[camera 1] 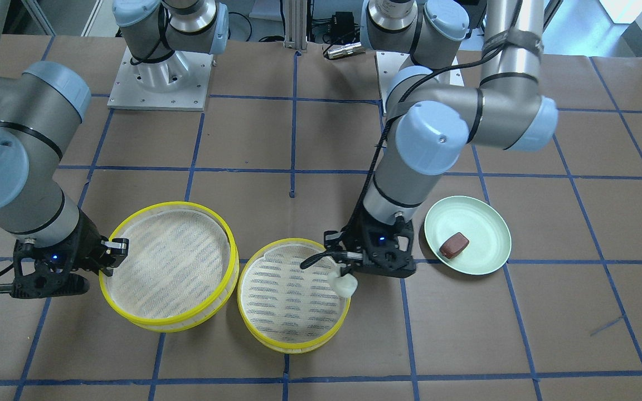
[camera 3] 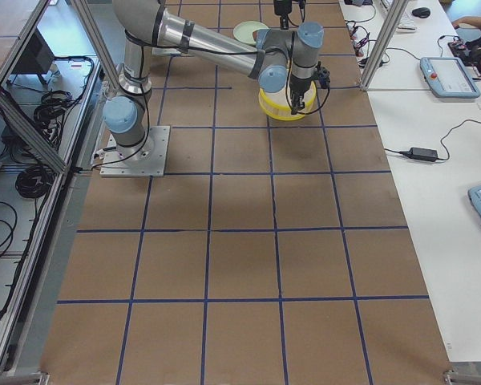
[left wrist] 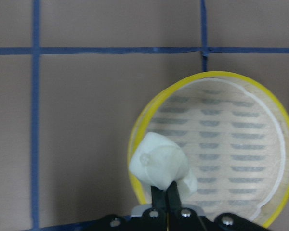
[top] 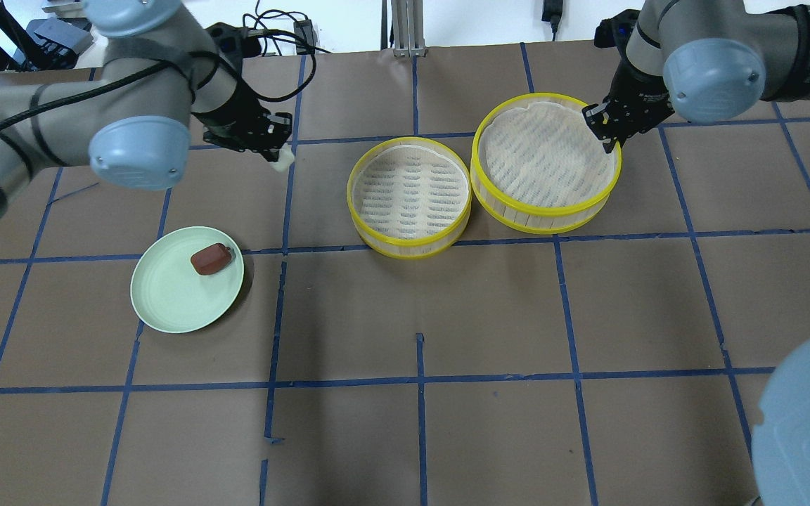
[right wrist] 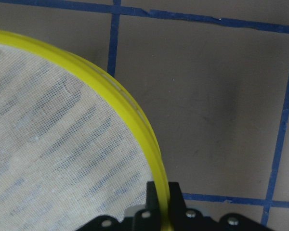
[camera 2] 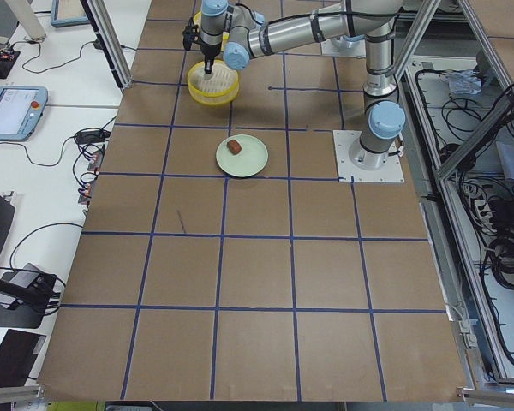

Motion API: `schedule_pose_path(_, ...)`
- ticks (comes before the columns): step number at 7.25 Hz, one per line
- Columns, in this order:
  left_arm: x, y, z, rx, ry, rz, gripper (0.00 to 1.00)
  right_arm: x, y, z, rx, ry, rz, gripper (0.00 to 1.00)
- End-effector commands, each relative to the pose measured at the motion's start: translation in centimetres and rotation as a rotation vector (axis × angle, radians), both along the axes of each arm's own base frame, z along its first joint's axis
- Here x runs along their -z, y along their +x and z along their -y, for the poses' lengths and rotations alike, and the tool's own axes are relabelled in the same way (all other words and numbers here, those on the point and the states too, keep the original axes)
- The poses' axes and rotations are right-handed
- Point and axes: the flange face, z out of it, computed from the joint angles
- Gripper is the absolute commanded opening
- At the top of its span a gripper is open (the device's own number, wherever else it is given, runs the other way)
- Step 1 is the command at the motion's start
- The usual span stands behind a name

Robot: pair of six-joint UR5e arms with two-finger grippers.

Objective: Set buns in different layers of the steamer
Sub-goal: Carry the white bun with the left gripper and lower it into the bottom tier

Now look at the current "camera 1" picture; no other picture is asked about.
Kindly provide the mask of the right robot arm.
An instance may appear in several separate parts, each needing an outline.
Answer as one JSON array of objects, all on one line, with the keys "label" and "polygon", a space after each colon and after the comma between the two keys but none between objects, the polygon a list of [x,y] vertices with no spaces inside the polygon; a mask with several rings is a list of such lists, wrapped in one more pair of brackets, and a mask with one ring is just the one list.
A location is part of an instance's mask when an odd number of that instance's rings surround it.
[{"label": "right robot arm", "polygon": [[[0,38],[8,1],[0,1]],[[91,102],[75,71],[50,61],[31,64],[16,79],[0,76],[0,228],[16,238],[10,283],[14,299],[82,295],[89,282],[77,274],[111,277],[129,241],[102,236],[53,179]]]}]

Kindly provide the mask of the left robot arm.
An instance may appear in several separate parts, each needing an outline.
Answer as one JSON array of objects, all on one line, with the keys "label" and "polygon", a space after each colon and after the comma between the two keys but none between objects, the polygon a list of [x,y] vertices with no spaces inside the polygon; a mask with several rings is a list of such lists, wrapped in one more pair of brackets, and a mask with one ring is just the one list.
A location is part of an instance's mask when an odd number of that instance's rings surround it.
[{"label": "left robot arm", "polygon": [[541,1],[489,1],[478,61],[454,64],[469,16],[454,1],[366,1],[362,46],[405,53],[387,90],[386,122],[363,190],[340,231],[324,233],[339,277],[409,277],[412,217],[466,144],[535,151],[555,134],[558,110],[538,89],[544,45]]}]

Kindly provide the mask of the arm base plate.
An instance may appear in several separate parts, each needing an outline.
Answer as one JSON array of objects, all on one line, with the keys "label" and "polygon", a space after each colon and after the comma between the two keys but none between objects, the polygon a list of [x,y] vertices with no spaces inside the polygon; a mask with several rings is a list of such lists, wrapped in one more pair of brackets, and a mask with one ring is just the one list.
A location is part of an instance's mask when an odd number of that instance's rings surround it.
[{"label": "arm base plate", "polygon": [[[404,68],[410,68],[412,72],[419,72],[421,75],[431,73],[431,70],[423,66],[411,65],[408,61],[407,53],[377,51],[376,64],[378,71],[379,87],[382,93],[386,93],[391,88],[395,76]],[[455,86],[464,86],[464,79],[460,70],[451,70],[438,75],[438,82],[451,84]]]},{"label": "arm base plate", "polygon": [[204,111],[214,56],[176,51],[160,63],[133,65],[133,60],[125,49],[110,89],[110,109]]}]

